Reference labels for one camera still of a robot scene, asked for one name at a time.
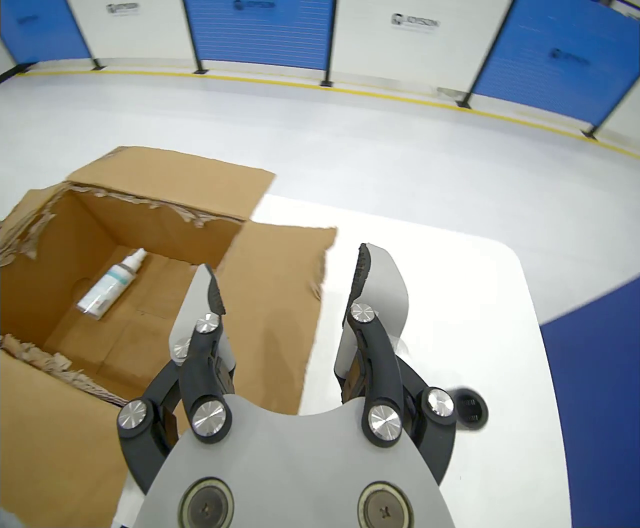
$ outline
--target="white wall panel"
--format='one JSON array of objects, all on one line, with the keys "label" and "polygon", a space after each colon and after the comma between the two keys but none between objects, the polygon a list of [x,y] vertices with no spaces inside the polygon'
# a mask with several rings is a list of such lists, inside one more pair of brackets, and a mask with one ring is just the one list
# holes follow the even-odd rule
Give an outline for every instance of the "white wall panel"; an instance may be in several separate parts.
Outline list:
[{"label": "white wall panel", "polygon": [[137,59],[141,63],[163,59],[167,65],[193,65],[193,48],[180,0],[124,4],[68,1],[94,57]]},{"label": "white wall panel", "polygon": [[509,0],[340,0],[334,79],[348,82],[356,74],[465,92],[508,6]]},{"label": "white wall panel", "polygon": [[14,66],[15,64],[13,63],[13,59],[9,55],[9,52],[4,47],[4,44],[0,42],[0,74],[10,70]]},{"label": "white wall panel", "polygon": [[631,89],[596,137],[627,147],[640,148],[640,81]]}]

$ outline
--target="cardboard box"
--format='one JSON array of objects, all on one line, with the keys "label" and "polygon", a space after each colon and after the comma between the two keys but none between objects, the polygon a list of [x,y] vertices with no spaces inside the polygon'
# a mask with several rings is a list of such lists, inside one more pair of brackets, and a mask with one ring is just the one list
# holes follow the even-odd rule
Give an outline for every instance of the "cardboard box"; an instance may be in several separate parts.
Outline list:
[{"label": "cardboard box", "polygon": [[111,526],[127,465],[118,408],[0,352],[0,497],[26,527]]},{"label": "cardboard box", "polygon": [[[126,399],[169,360],[196,265],[215,270],[236,393],[298,411],[334,229],[249,220],[273,174],[167,150],[120,147],[66,182],[29,191],[0,228],[1,333],[59,352]],[[139,247],[138,277],[96,321],[75,303]]]}]

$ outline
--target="white floor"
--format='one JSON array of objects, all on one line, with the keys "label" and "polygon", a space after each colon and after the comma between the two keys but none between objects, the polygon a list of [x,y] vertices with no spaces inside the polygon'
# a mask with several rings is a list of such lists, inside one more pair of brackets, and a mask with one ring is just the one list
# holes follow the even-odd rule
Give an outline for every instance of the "white floor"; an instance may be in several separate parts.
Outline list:
[{"label": "white floor", "polygon": [[448,109],[212,79],[3,83],[0,217],[119,145],[265,168],[272,194],[501,241],[541,323],[640,272],[637,159]]}]

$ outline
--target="white spray bottle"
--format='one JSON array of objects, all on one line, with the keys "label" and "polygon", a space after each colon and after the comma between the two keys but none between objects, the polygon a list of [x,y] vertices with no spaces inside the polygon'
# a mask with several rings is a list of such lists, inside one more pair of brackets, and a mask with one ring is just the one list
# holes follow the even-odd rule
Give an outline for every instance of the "white spray bottle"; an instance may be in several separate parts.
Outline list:
[{"label": "white spray bottle", "polygon": [[119,264],[111,266],[109,271],[93,285],[93,288],[78,301],[76,307],[82,313],[100,319],[136,278],[136,272],[146,256],[147,252],[140,248]]}]

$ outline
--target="yellow floor line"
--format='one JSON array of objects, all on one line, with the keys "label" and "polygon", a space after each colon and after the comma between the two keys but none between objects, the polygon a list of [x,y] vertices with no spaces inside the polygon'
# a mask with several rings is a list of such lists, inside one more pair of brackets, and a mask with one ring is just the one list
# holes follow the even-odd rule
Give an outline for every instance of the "yellow floor line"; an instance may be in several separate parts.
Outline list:
[{"label": "yellow floor line", "polygon": [[491,112],[485,112],[482,110],[474,110],[469,108],[460,108],[455,104],[447,104],[443,102],[434,102],[434,101],[425,101],[421,99],[412,99],[411,97],[402,97],[400,95],[390,95],[387,93],[376,93],[376,92],[366,92],[363,90],[352,90],[350,88],[327,88],[325,86],[319,86],[318,84],[307,84],[307,83],[294,83],[291,81],[275,81],[272,79],[255,79],[251,77],[236,77],[236,76],[224,76],[224,75],[216,75],[216,74],[193,74],[193,73],[181,73],[181,72],[148,72],[143,70],[57,70],[57,71],[44,71],[44,70],[36,70],[31,72],[25,72],[22,74],[18,74],[21,77],[29,77],[29,76],[50,76],[50,75],[78,75],[78,74],[95,74],[95,75],[106,75],[106,74],[114,74],[114,75],[146,75],[146,76],[163,76],[163,77],[196,77],[196,78],[207,78],[207,79],[216,79],[218,81],[240,81],[243,83],[254,83],[254,84],[272,84],[276,86],[290,86],[293,88],[308,88],[311,90],[326,90],[329,92],[337,92],[337,93],[348,93],[350,95],[364,95],[366,97],[375,97],[377,99],[385,99],[392,100],[397,102],[407,102],[412,104],[420,104],[423,106],[431,106],[434,108],[445,108],[448,110],[454,110],[458,112],[466,112],[475,115],[480,115],[484,117],[490,117],[493,119],[499,119],[502,121],[506,121],[509,123],[516,123],[519,125],[524,125],[526,127],[531,127],[539,130],[544,130],[548,132],[553,132],[555,134],[560,134],[561,136],[566,136],[569,138],[573,138],[580,141],[586,141],[592,145],[598,145],[599,147],[606,148],[608,150],[613,150],[614,152],[618,152],[619,154],[625,154],[626,156],[630,156],[636,159],[640,159],[640,154],[633,152],[631,150],[626,150],[621,147],[617,147],[616,145],[611,145],[610,143],[603,143],[602,141],[596,141],[585,137],[583,134],[576,134],[574,132],[565,131],[562,129],[556,129],[548,125],[542,125],[539,123],[532,123],[530,121],[525,121],[522,119],[518,119],[515,117],[503,116],[500,114],[494,114]]}]

